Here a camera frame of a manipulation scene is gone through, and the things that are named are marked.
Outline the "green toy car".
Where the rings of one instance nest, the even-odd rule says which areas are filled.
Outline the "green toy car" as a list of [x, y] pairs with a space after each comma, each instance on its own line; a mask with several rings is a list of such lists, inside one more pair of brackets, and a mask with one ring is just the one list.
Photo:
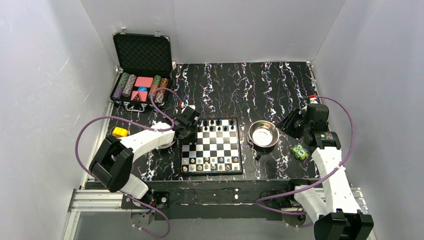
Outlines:
[[290, 151], [294, 154], [295, 158], [303, 161], [308, 158], [308, 152], [303, 148], [303, 146], [298, 143], [290, 148]]

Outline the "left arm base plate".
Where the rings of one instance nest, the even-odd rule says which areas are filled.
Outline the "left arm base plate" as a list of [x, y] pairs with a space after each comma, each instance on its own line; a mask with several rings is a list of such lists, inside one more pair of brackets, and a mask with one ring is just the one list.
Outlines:
[[[170, 192], [148, 191], [140, 201], [159, 210], [168, 209], [170, 207]], [[124, 210], [149, 209], [148, 207], [131, 200], [126, 195], [122, 197], [121, 208]]]

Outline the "black poker chip case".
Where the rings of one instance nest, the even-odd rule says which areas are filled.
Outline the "black poker chip case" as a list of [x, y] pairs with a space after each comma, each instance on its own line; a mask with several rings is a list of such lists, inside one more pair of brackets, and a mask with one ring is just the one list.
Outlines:
[[117, 80], [109, 95], [109, 101], [128, 107], [152, 107], [150, 97], [146, 100], [130, 96], [114, 97], [116, 88], [124, 73], [136, 77], [155, 77], [170, 79], [173, 73], [171, 40], [166, 35], [149, 35], [116, 32], [112, 35], [117, 59]]

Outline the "black and white chessboard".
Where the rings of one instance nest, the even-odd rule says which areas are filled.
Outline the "black and white chessboard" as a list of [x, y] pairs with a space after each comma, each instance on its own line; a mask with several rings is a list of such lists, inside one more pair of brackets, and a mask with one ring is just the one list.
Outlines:
[[196, 142], [180, 145], [183, 176], [241, 175], [243, 164], [236, 117], [197, 121]]

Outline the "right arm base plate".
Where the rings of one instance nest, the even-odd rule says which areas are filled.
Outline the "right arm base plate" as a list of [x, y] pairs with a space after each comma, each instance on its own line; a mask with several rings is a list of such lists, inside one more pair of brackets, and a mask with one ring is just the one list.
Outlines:
[[[259, 194], [259, 197], [264, 198], [281, 193], [282, 192], [278, 190], [264, 190]], [[300, 209], [303, 208], [302, 205], [294, 199], [294, 195], [265, 200], [262, 202], [262, 204], [266, 207], [274, 209], [295, 208], [297, 211], [300, 211]]]

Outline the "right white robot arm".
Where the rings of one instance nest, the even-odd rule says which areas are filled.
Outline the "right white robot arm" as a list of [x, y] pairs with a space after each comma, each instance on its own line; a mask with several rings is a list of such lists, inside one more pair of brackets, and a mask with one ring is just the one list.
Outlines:
[[310, 103], [305, 109], [293, 108], [278, 128], [309, 147], [319, 173], [325, 199], [312, 185], [295, 188], [298, 201], [313, 222], [317, 240], [369, 240], [374, 228], [370, 214], [363, 213], [348, 183], [342, 162], [338, 135], [329, 130], [329, 109]]

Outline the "colourful toy block car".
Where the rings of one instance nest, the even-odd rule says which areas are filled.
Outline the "colourful toy block car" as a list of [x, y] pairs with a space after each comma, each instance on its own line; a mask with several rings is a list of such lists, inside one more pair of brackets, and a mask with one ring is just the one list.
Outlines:
[[123, 138], [129, 135], [129, 131], [125, 128], [115, 127], [112, 131], [112, 135], [116, 138]]

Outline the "steel bowl with chess pieces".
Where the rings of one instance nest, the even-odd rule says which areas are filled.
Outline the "steel bowl with chess pieces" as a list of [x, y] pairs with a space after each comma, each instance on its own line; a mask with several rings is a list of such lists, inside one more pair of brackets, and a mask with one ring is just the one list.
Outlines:
[[261, 148], [270, 148], [277, 144], [280, 134], [278, 128], [271, 122], [259, 120], [253, 122], [248, 129], [249, 141]]

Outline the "small steel bowl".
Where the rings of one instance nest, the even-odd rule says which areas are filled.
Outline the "small steel bowl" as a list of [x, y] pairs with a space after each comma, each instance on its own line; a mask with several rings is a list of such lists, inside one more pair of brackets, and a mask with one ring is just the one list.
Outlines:
[[171, 147], [173, 144], [174, 144], [174, 142], [163, 144], [163, 145], [158, 146], [158, 149], [166, 149], [166, 148]]

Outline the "aluminium frame rail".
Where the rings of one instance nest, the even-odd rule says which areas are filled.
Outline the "aluminium frame rail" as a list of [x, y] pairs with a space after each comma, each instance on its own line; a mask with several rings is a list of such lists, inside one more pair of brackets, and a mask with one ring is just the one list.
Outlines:
[[169, 218], [276, 220], [275, 212], [255, 204], [262, 191], [284, 192], [320, 178], [311, 158], [301, 161], [294, 157], [290, 148], [298, 140], [284, 133], [274, 150], [259, 161], [247, 142], [251, 123], [263, 119], [278, 123], [290, 109], [305, 105], [307, 95], [316, 92], [310, 72], [282, 68], [204, 73], [186, 65], [169, 82], [183, 102], [195, 105], [202, 117], [237, 118], [243, 167], [238, 175], [182, 175], [178, 143], [139, 157], [131, 172], [154, 191], [170, 192], [169, 208], [164, 209]]

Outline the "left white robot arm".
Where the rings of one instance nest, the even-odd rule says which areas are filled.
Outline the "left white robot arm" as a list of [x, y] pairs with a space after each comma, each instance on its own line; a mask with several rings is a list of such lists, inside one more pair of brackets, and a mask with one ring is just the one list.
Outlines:
[[88, 171], [110, 192], [123, 192], [141, 200], [151, 188], [132, 174], [133, 163], [142, 155], [172, 146], [173, 143], [195, 142], [201, 114], [191, 106], [170, 120], [125, 137], [110, 135], [101, 143]]

